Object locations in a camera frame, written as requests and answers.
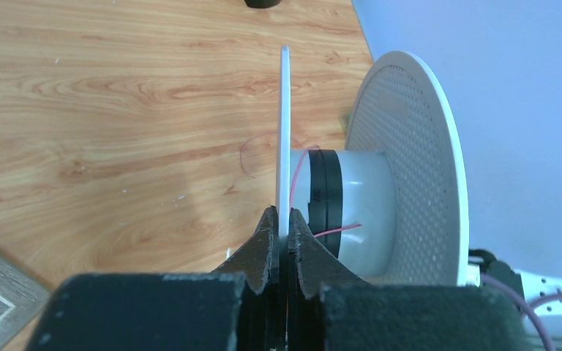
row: white cylinder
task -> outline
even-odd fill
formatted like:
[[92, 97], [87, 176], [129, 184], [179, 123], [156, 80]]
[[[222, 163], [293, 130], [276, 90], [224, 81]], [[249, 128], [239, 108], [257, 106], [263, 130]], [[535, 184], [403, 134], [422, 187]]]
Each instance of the white cylinder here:
[[[291, 152], [292, 176], [303, 153]], [[389, 163], [382, 152], [337, 151], [337, 157], [343, 185], [342, 226], [361, 224], [341, 232], [339, 261], [359, 276], [382, 276], [392, 256], [397, 221]], [[301, 211], [307, 223], [310, 197], [311, 167], [306, 155], [296, 179], [292, 207]]]

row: wood grain surface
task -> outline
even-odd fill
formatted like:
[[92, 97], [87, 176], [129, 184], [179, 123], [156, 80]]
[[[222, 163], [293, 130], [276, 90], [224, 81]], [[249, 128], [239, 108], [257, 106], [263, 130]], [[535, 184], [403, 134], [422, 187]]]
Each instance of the wood grain surface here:
[[[85, 271], [210, 271], [274, 202], [281, 45], [293, 136], [342, 148], [371, 59], [350, 0], [0, 0], [0, 252]], [[23, 348], [28, 326], [8, 346]]]

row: black tape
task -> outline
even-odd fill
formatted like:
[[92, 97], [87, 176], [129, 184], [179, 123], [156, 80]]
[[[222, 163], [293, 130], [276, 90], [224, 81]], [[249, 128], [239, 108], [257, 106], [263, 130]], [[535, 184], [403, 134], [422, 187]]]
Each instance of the black tape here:
[[[343, 179], [339, 157], [334, 150], [309, 150], [311, 195], [309, 229], [315, 235], [342, 226]], [[331, 233], [318, 240], [339, 257], [341, 233]]]

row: pink wire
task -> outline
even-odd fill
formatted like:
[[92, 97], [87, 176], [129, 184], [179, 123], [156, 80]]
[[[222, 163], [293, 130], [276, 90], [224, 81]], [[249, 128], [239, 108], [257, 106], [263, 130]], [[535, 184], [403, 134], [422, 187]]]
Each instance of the pink wire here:
[[[308, 147], [305, 151], [303, 151], [303, 153], [302, 153], [302, 155], [299, 159], [299, 163], [296, 165], [296, 170], [294, 171], [294, 176], [292, 177], [292, 185], [290, 186], [290, 210], [292, 209], [292, 204], [294, 203], [294, 190], [296, 189], [296, 182], [298, 181], [299, 171], [300, 171], [300, 169], [302, 167], [302, 164], [304, 162], [304, 158], [309, 153], [309, 150], [313, 150], [314, 148], [320, 148], [320, 146], [313, 145], [313, 146]], [[337, 232], [341, 232], [343, 230], [358, 228], [358, 227], [361, 227], [361, 226], [362, 226], [362, 224], [350, 224], [350, 225], [346, 225], [346, 226], [341, 227], [341, 228], [327, 230], [325, 232], [315, 234], [313, 237], [314, 238], [320, 238], [321, 236], [325, 236], [327, 234], [337, 233]]]
[[[245, 141], [244, 143], [242, 143], [242, 145], [240, 145], [240, 168], [242, 168], [242, 172], [243, 172], [244, 174], [246, 174], [247, 176], [249, 176], [249, 177], [255, 179], [255, 177], [254, 177], [251, 173], [249, 173], [249, 171], [247, 171], [246, 168], [244, 168], [244, 163], [243, 163], [243, 161], [242, 161], [242, 154], [244, 153], [244, 147], [247, 146], [248, 143], [254, 141], [255, 139], [258, 139], [258, 138], [260, 138], [260, 137], [265, 137], [265, 136], [271, 135], [271, 134], [276, 134], [276, 133], [277, 133], [277, 132], [265, 132], [265, 133], [261, 133], [261, 134], [259, 134], [259, 135], [256, 135], [256, 136], [250, 138], [249, 140], [247, 140], [247, 141]], [[301, 144], [301, 142], [298, 141], [296, 138], [293, 137], [292, 140], [293, 140], [293, 141], [296, 141], [296, 142], [299, 144], [299, 146], [300, 146], [301, 148], [303, 147], [302, 144]]]

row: perforated disc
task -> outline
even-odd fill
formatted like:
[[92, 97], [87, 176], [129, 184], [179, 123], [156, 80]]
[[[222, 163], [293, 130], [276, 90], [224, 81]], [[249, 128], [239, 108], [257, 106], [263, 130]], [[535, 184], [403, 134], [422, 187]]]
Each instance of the perforated disc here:
[[468, 198], [462, 150], [440, 83], [417, 56], [391, 52], [367, 74], [346, 147], [384, 151], [397, 195], [385, 284], [465, 283]]

